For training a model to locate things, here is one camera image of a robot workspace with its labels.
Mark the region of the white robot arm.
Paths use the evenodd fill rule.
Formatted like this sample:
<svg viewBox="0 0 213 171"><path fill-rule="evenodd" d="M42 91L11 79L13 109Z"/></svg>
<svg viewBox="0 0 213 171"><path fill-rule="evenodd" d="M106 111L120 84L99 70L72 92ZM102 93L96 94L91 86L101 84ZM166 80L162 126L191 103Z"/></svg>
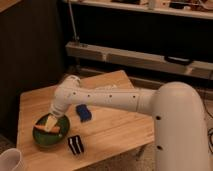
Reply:
<svg viewBox="0 0 213 171"><path fill-rule="evenodd" d="M88 104L154 118L155 171L211 171L203 102L182 82L152 89L88 89L67 77L56 89L45 130L50 131L72 104Z"/></svg>

